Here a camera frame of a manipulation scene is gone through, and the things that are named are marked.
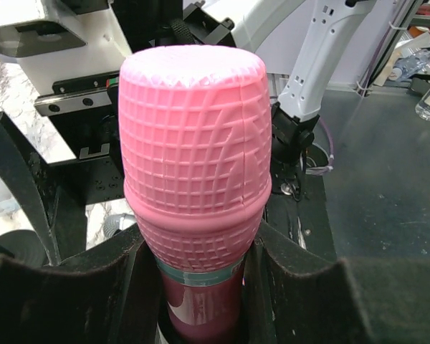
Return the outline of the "silver microphone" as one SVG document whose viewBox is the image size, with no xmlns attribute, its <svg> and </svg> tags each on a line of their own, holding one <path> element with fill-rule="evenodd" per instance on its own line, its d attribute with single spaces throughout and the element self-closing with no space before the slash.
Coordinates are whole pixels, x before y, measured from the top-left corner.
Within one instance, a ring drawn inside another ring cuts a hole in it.
<svg viewBox="0 0 430 344">
<path fill-rule="evenodd" d="M 102 226 L 102 231 L 106 239 L 110 239 L 118 232 L 121 232 L 136 223 L 135 217 L 131 214 L 109 215 Z"/>
</svg>

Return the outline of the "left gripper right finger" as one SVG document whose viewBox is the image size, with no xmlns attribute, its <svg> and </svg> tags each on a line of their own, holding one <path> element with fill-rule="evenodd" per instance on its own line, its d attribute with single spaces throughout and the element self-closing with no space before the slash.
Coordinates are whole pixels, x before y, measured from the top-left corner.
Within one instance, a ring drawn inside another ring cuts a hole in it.
<svg viewBox="0 0 430 344">
<path fill-rule="evenodd" d="M 250 343 L 430 343 L 430 259 L 328 262 L 263 223 L 245 280 Z"/>
</svg>

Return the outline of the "black round base clip stand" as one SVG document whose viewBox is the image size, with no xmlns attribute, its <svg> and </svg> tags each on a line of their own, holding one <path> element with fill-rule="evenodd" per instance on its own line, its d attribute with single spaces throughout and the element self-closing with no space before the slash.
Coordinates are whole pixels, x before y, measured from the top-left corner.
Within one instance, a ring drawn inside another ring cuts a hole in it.
<svg viewBox="0 0 430 344">
<path fill-rule="evenodd" d="M 44 246 L 35 231 L 17 229 L 0 236 L 0 245 L 28 267 L 40 268 L 49 263 Z"/>
</svg>

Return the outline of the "pink microphone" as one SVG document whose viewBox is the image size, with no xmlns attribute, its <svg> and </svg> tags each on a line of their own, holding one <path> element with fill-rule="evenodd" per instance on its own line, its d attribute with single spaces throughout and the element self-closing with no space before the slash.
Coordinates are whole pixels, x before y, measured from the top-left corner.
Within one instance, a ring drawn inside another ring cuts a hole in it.
<svg viewBox="0 0 430 344">
<path fill-rule="evenodd" d="M 124 194 L 187 343 L 232 343 L 244 260 L 272 189 L 267 72 L 233 47 L 127 57 L 118 120 Z"/>
</svg>

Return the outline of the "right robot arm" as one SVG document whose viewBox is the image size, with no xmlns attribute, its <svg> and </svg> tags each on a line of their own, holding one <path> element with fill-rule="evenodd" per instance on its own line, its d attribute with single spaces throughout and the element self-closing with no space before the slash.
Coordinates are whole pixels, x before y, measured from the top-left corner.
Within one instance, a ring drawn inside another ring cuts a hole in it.
<svg viewBox="0 0 430 344">
<path fill-rule="evenodd" d="M 323 93 L 373 1 L 315 1 L 290 81 L 271 104 L 262 42 L 298 1 L 0 1 L 0 54 L 71 151 L 109 148 L 162 268 L 238 263 L 296 164 Z"/>
</svg>

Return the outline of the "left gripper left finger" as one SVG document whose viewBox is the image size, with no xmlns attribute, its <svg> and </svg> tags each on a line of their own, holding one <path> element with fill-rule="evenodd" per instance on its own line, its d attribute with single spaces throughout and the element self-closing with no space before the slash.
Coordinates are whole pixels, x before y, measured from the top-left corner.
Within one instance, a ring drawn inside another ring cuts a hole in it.
<svg viewBox="0 0 430 344">
<path fill-rule="evenodd" d="M 56 267 L 0 254 L 0 343 L 154 343 L 160 298 L 136 225 Z"/>
</svg>

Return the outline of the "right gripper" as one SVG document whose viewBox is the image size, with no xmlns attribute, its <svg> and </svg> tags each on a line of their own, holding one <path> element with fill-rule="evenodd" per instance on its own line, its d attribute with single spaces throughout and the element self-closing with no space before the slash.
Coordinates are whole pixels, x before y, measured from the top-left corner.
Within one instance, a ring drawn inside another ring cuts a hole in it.
<svg viewBox="0 0 430 344">
<path fill-rule="evenodd" d="M 53 163 L 57 175 L 85 204 L 124 197 L 118 130 L 119 72 L 56 81 L 34 107 L 49 118 L 75 157 Z M 61 262 L 57 220 L 60 187 L 49 165 L 0 110 L 0 177 L 37 233 L 51 265 Z"/>
</svg>

